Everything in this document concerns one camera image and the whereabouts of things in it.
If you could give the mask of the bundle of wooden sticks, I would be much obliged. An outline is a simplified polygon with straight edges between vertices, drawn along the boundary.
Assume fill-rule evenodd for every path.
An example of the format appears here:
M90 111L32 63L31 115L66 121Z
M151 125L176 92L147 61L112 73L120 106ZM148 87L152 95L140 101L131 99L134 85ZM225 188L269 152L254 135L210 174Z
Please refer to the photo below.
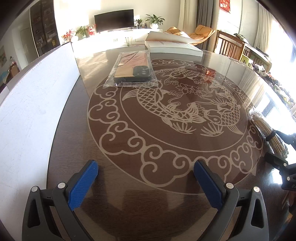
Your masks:
M287 158L288 149L284 141L278 136L276 131L267 123L264 116L257 111L250 114L254 125L258 128L265 141L269 144L274 154L283 159Z

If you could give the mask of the red wall hanging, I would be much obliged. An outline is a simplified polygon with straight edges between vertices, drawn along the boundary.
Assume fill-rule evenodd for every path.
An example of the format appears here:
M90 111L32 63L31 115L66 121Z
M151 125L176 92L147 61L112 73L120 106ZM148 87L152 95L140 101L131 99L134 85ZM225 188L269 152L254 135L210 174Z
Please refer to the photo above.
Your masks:
M219 0L219 7L225 12L230 12L230 0Z

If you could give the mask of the white tv console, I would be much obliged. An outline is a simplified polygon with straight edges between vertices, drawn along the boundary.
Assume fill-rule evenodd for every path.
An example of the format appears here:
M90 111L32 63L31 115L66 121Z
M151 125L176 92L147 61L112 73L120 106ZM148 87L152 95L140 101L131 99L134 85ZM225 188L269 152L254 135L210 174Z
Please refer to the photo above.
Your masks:
M75 53L97 53L120 47L143 45L150 32L162 33L163 30L144 28L103 31L96 33L94 36L73 42L72 47Z

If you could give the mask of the orange lounge chair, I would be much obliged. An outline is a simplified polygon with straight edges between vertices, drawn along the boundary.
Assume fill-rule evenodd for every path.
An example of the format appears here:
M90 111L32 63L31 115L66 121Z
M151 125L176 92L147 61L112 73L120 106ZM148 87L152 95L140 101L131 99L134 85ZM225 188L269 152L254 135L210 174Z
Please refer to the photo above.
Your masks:
M195 41L193 45L198 45L208 40L215 33L215 30L210 27L198 25L195 31L189 35L186 34L184 31L177 29L176 27L170 27L168 30L165 31L165 33L191 38Z

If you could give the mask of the green potted plant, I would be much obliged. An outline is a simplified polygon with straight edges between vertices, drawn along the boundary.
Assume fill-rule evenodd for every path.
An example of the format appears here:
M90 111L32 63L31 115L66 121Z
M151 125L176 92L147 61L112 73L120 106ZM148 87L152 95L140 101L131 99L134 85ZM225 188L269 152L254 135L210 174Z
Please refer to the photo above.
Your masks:
M146 14L145 21L150 24L151 29L157 29L160 25L164 23L165 18L163 18L162 16L156 16L154 14Z

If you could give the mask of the wooden dining chair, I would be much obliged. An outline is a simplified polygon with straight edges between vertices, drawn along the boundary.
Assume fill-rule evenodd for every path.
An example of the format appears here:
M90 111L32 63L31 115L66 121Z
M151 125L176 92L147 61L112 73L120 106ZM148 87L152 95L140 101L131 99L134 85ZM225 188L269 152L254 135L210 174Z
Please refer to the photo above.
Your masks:
M245 43L234 35L218 31L214 53L240 61Z

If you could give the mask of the black flat television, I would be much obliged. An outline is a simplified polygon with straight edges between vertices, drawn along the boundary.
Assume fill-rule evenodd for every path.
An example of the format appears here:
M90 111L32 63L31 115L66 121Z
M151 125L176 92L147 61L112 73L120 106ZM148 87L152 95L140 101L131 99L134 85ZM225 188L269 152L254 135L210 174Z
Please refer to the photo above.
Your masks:
M133 9L110 11L94 16L96 32L130 28L134 26Z

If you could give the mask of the red flower arrangement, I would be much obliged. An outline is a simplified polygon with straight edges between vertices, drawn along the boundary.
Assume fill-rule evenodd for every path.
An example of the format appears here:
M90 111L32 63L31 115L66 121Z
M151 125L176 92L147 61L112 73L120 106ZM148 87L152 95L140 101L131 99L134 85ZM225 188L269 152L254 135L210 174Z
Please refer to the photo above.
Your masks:
M71 42L71 39L74 35L75 35L75 32L72 30L67 31L64 35L62 35L63 44L67 42Z

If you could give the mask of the dark glass display cabinet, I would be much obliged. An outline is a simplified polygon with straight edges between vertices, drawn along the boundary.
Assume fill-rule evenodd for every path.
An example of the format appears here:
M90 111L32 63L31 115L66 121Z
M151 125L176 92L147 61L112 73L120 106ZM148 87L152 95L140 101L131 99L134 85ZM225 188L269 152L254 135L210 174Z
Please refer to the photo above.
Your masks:
M60 46L53 0L37 1L29 10L31 30L38 56Z

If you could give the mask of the phone case in plastic bag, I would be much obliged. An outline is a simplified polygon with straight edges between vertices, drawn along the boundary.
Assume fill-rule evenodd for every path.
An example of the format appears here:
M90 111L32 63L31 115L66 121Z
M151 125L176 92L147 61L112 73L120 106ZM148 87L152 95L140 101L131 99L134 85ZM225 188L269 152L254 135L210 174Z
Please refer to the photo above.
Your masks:
M158 85L150 51L142 50L120 53L103 87L151 88Z

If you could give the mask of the flat white gift box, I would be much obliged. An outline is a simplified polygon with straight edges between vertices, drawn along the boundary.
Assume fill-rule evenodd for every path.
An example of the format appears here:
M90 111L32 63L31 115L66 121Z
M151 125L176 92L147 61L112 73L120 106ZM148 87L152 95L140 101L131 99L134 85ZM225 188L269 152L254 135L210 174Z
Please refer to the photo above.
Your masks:
M150 32L145 46L151 53L183 54L202 57L203 51L197 48L196 40L178 35Z

